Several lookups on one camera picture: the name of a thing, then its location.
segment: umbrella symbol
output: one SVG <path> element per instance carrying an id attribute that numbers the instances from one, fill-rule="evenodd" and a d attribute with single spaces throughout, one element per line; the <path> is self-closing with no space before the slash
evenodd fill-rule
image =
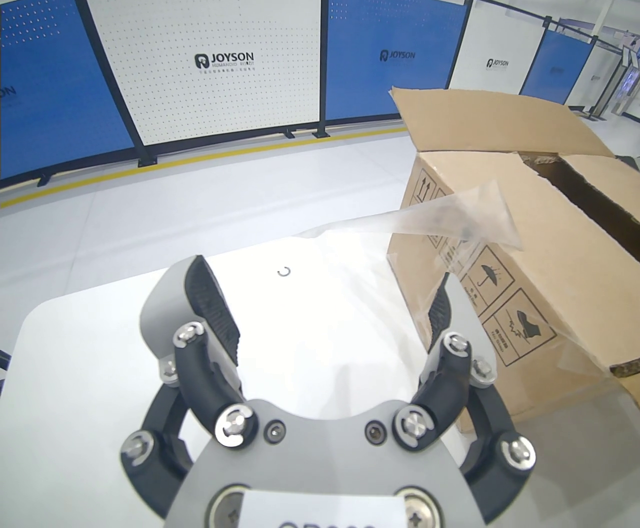
<path id="1" fill-rule="evenodd" d="M 485 266 L 484 264 L 482 265 L 482 269 L 486 273 L 486 277 L 482 282 L 478 282 L 476 284 L 478 286 L 482 286 L 487 281 L 487 279 L 491 279 L 493 285 L 498 286 L 498 273 L 496 273 L 497 270 L 493 269 L 491 266 Z"/>

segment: open box flap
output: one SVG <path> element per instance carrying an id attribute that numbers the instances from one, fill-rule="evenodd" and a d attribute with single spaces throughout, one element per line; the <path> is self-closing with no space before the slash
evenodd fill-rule
<path id="1" fill-rule="evenodd" d="M 416 149 L 592 154 L 611 151 L 561 104 L 482 90 L 391 89 Z"/>
<path id="2" fill-rule="evenodd" d="M 640 172 L 603 156 L 561 156 L 607 198 L 640 221 Z"/>

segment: metal screw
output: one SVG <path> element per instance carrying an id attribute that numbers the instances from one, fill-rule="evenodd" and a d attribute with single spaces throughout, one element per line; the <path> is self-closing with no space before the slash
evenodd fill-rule
<path id="1" fill-rule="evenodd" d="M 220 413 L 214 433 L 216 440 L 225 447 L 238 447 L 244 442 L 244 433 L 248 429 L 247 418 L 253 416 L 253 410 L 243 404 L 230 405 Z"/>
<path id="2" fill-rule="evenodd" d="M 372 420 L 364 428 L 364 435 L 369 443 L 381 445 L 384 444 L 387 439 L 387 429 L 382 422 Z"/>
<path id="3" fill-rule="evenodd" d="M 491 385 L 496 379 L 491 364 L 481 356 L 471 362 L 471 376 L 482 385 Z"/>
<path id="4" fill-rule="evenodd" d="M 422 438 L 427 432 L 427 422 L 417 412 L 410 412 L 402 422 L 404 432 L 416 440 Z"/>
<path id="5" fill-rule="evenodd" d="M 536 464 L 536 451 L 533 449 L 533 444 L 524 436 L 511 442 L 503 440 L 500 443 L 500 449 L 511 467 L 528 471 Z"/>
<path id="6" fill-rule="evenodd" d="M 167 363 L 164 365 L 164 373 L 167 376 L 173 376 L 175 374 L 175 364 L 173 361 L 167 361 Z"/>
<path id="7" fill-rule="evenodd" d="M 417 405 L 407 405 L 401 408 L 394 418 L 394 433 L 401 445 L 417 448 L 418 439 L 427 434 L 427 430 L 434 430 L 435 424 L 429 413 Z"/>
<path id="8" fill-rule="evenodd" d="M 272 420 L 264 428 L 264 439 L 270 444 L 279 444 L 287 434 L 287 428 L 280 420 Z"/>
<path id="9" fill-rule="evenodd" d="M 449 332 L 442 340 L 444 346 L 449 352 L 456 356 L 466 358 L 468 356 L 469 341 L 467 341 L 458 332 Z"/>
<path id="10" fill-rule="evenodd" d="M 407 528 L 440 528 L 438 506 L 428 494 L 416 488 L 405 488 L 396 495 L 404 497 Z"/>
<path id="11" fill-rule="evenodd" d="M 154 437 L 148 431 L 137 431 L 124 441 L 120 452 L 131 460 L 132 466 L 142 464 L 153 451 Z"/>
<path id="12" fill-rule="evenodd" d="M 226 423 L 222 426 L 222 430 L 227 436 L 241 435 L 245 429 L 246 421 L 240 411 L 229 413 Z"/>
<path id="13" fill-rule="evenodd" d="M 182 325 L 175 331 L 173 334 L 173 344 L 178 348 L 184 348 L 187 346 L 187 343 L 190 343 L 203 333 L 204 326 L 198 321 L 192 321 L 191 323 Z"/>
<path id="14" fill-rule="evenodd" d="M 207 514 L 209 528 L 237 528 L 240 521 L 245 486 L 229 486 L 211 504 Z"/>

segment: fragile symbol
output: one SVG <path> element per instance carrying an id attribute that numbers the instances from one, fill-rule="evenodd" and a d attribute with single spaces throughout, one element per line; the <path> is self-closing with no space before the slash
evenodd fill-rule
<path id="1" fill-rule="evenodd" d="M 522 331 L 525 337 L 534 337 L 535 335 L 541 335 L 540 327 L 536 324 L 530 323 L 527 320 L 527 314 L 521 311 L 517 311 L 518 320 L 522 325 Z"/>
<path id="2" fill-rule="evenodd" d="M 482 282 L 478 282 L 478 286 L 482 286 L 487 279 L 491 279 L 491 282 L 493 282 L 494 286 L 498 286 L 498 275 L 500 275 L 498 273 L 497 269 L 493 269 L 491 266 L 486 266 L 486 265 L 482 265 L 482 269 L 483 271 L 486 273 L 486 277 L 483 279 Z"/>
<path id="3" fill-rule="evenodd" d="M 522 332 L 519 328 L 516 328 L 515 321 L 513 320 L 513 317 L 511 317 L 509 310 L 506 312 L 509 317 L 509 329 L 511 330 L 511 333 L 515 334 L 517 337 L 524 339 L 528 343 L 530 338 L 542 335 L 540 333 L 540 327 L 536 324 L 530 323 L 527 320 L 527 314 L 524 312 L 517 310 L 518 321 L 522 325 Z"/>

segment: white label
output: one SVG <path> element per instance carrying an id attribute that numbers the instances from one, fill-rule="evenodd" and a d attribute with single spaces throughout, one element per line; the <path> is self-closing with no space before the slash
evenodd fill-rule
<path id="1" fill-rule="evenodd" d="M 238 528 L 406 528 L 404 499 L 247 490 Z"/>

